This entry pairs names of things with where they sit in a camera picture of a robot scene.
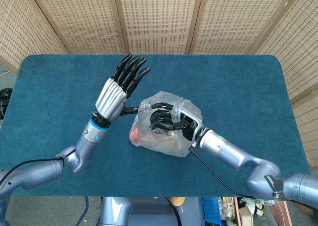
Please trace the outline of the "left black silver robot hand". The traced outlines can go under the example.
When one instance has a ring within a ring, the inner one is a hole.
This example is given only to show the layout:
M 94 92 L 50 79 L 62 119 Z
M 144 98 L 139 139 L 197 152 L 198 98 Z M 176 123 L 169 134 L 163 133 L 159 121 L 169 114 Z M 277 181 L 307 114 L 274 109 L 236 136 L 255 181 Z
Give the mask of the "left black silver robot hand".
M 106 121 L 116 120 L 122 113 L 125 102 L 137 88 L 142 78 L 148 74 L 151 67 L 141 67 L 147 58 L 125 56 L 115 69 L 114 74 L 104 84 L 95 103 L 95 118 Z

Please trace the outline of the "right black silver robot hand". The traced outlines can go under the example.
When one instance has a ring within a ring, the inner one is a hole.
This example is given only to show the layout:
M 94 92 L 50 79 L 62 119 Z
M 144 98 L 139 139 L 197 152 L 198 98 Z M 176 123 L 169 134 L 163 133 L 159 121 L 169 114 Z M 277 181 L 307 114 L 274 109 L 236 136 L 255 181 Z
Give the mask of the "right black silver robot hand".
M 181 130 L 187 140 L 194 141 L 203 129 L 202 120 L 184 108 L 181 109 L 180 114 L 177 114 L 180 120 L 173 120 L 173 107 L 173 105 L 165 102 L 151 105 L 152 110 L 155 110 L 155 112 L 150 117 L 150 129 L 155 130 L 159 128 L 165 131 Z

